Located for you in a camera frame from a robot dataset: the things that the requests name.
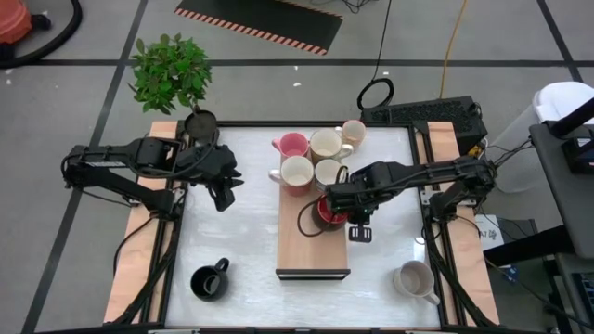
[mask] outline pink mug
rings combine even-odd
[[[300,197],[309,192],[314,179],[314,165],[306,157],[288,157],[279,170],[272,170],[268,177],[280,184],[291,196]]]
[[[272,146],[275,147],[283,158],[307,156],[309,150],[309,141],[307,137],[298,133],[289,133],[283,135],[280,139],[273,139]]]

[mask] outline potted plant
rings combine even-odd
[[[216,131],[216,119],[198,105],[212,82],[204,51],[191,38],[182,40],[180,33],[173,39],[163,34],[158,43],[149,46],[137,39],[136,48],[136,82],[128,85],[136,93],[134,99],[143,103],[142,111],[154,109],[171,115],[177,99],[180,105],[192,110],[186,118],[186,132],[197,139],[211,138]]]

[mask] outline white tabletop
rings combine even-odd
[[[296,131],[311,135],[316,128]],[[284,128],[224,128],[245,185],[233,189],[236,202],[217,212],[206,189],[192,187],[186,201],[172,280],[167,327],[390,327],[439,328],[435,306],[399,295],[392,272],[409,260],[425,261],[417,244],[422,227],[416,189],[384,203],[371,216],[373,241],[348,242],[351,275],[343,281],[280,281],[278,184],[268,170],[279,156],[270,145]],[[350,171],[374,161],[412,164],[407,129],[369,128]],[[189,287],[196,269],[227,257],[229,290],[217,302],[202,302]]]

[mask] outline beige mug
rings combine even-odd
[[[355,150],[350,144],[343,144],[342,138],[332,129],[315,131],[309,139],[312,162],[316,165],[324,159],[339,161],[353,154]]]
[[[314,179],[314,166],[306,157],[292,156],[280,164],[279,170],[272,170],[268,177],[280,184],[291,196],[307,194]]]
[[[433,292],[433,272],[429,265],[421,261],[408,261],[394,270],[393,283],[396,290],[404,296],[422,298],[433,305],[440,302]]]
[[[367,127],[358,120],[346,121],[342,126],[337,126],[334,130],[341,134],[344,144],[353,145],[354,148],[361,145],[367,134]]]
[[[326,186],[334,185],[338,176],[339,182],[345,182],[346,171],[342,169],[343,165],[333,159],[324,159],[317,163],[314,169],[314,179],[316,180],[316,187],[319,191],[325,191]]]

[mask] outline black and orange striped mat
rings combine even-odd
[[[326,55],[342,17],[282,0],[183,0],[175,13]]]

